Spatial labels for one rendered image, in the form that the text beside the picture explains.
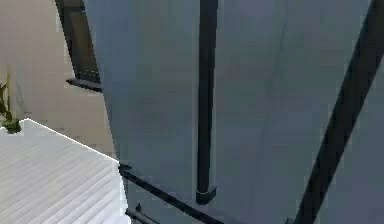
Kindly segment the grey fridge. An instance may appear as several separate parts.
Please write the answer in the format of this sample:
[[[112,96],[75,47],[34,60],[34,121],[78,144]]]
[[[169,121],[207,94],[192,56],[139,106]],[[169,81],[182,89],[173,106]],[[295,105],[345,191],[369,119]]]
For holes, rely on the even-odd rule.
[[[160,224],[320,224],[384,59],[384,0],[218,0],[196,203],[200,0],[85,0],[127,208]]]

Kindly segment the dark framed window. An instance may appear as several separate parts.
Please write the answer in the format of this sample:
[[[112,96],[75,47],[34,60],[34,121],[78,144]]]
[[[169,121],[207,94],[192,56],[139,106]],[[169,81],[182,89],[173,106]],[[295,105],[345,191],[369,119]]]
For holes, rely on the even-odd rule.
[[[54,0],[74,72],[66,82],[102,92],[84,0]]]

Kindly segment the green house plant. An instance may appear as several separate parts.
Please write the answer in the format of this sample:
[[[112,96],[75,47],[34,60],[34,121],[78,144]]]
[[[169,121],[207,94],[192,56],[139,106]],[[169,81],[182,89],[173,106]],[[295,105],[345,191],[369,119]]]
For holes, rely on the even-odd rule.
[[[6,81],[0,81],[0,116],[4,118],[0,124],[7,130],[8,134],[16,134],[22,130],[20,120],[15,118],[11,111],[10,71],[6,73]]]

